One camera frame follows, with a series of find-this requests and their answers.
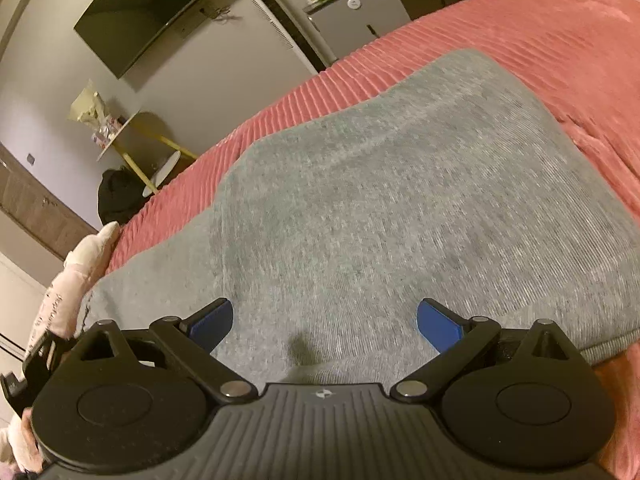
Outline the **grey sweatpants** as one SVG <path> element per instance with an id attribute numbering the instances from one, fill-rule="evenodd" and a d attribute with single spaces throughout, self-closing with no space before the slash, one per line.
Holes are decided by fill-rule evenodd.
<path id="1" fill-rule="evenodd" d="M 426 297 L 506 327 L 548 318 L 597 363 L 639 336 L 639 227 L 533 92 L 456 51 L 254 142 L 80 317 L 140 328 L 220 297 L 234 323 L 214 355 L 258 386 L 397 382 L 435 354 Z"/>

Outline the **black wall television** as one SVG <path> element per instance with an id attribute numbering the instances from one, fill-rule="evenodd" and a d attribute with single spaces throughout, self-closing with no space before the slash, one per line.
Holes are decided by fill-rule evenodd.
<path id="1" fill-rule="evenodd" d="M 198 0 L 92 0 L 75 32 L 117 78 Z"/>

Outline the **pink ribbed bedspread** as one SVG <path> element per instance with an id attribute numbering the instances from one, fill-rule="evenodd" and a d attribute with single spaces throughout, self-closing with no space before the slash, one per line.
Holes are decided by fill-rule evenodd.
<path id="1" fill-rule="evenodd" d="M 465 0 L 370 42 L 236 128 L 129 222 L 106 275 L 209 207 L 254 142 L 374 99 L 462 50 L 491 58 L 533 92 L 639 226 L 639 1 Z M 591 364 L 618 417 L 601 462 L 637 478 L 639 336 Z"/>

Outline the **grey mini fridge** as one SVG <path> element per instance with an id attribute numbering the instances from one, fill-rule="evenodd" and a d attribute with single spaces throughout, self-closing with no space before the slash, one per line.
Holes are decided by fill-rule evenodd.
<path id="1" fill-rule="evenodd" d="M 411 21 L 401 0 L 322 0 L 305 9 L 334 58 L 362 48 Z"/>

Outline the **yellow legged side table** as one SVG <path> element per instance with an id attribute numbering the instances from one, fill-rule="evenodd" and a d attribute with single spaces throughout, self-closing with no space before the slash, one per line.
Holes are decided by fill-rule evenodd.
<path id="1" fill-rule="evenodd" d="M 192 165 L 198 155 L 175 139 L 166 122 L 148 110 L 138 110 L 128 118 L 109 117 L 107 131 L 96 139 L 102 162 L 107 156 L 117 156 L 142 183 L 141 196 L 157 195 L 180 171 Z"/>

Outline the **pink white pillow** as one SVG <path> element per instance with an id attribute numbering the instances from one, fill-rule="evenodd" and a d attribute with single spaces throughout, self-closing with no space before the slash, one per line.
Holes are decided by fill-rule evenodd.
<path id="1" fill-rule="evenodd" d="M 85 236 L 68 253 L 63 270 L 44 294 L 32 324 L 25 356 L 35 350 L 36 343 L 47 330 L 64 339 L 73 336 L 82 298 L 104 275 L 119 231 L 120 226 L 116 221 L 107 223 L 96 234 Z"/>

